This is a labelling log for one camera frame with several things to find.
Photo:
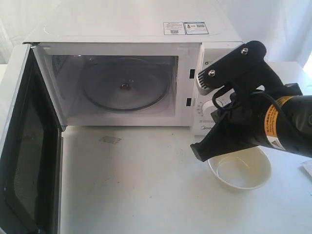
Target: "label sticker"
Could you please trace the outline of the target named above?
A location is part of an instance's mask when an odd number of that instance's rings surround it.
[[[293,98],[294,96],[285,96],[280,97],[276,100],[277,104],[282,107],[289,99]],[[281,142],[277,136],[276,124],[277,124],[277,117],[278,111],[276,108],[271,105],[264,118],[264,130],[265,134],[267,135],[269,143],[276,149],[285,150],[282,146]]]
[[[205,22],[184,22],[187,35],[209,34]]]
[[[164,35],[185,35],[183,22],[165,22]]]

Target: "screw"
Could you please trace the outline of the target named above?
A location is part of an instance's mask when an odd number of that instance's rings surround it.
[[[214,76],[215,76],[215,70],[210,70],[210,71],[208,72],[208,75],[209,75],[210,77],[214,77]]]
[[[248,54],[248,48],[243,48],[243,49],[240,51],[240,53],[241,53],[242,55]]]

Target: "barcode sticker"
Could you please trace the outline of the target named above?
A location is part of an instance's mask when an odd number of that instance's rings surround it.
[[[164,35],[185,35],[183,22],[165,22]]]
[[[184,22],[187,35],[209,34],[205,22]]]

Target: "white microwave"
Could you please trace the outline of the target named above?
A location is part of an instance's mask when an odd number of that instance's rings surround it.
[[[54,155],[69,125],[189,126],[207,134],[214,93],[200,95],[195,77],[241,43],[215,0],[64,1],[14,48],[0,85],[0,178],[16,166],[8,155],[39,145],[50,155],[41,176],[56,183]],[[5,193],[14,197],[7,218],[19,220],[5,229],[34,229],[35,217],[18,205],[14,188]],[[51,196],[41,202],[57,203]]]

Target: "white backdrop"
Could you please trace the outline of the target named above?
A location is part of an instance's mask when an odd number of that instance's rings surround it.
[[[61,0],[0,0],[0,64]],[[312,0],[218,0],[244,41],[267,46],[266,60],[305,64],[312,50]]]

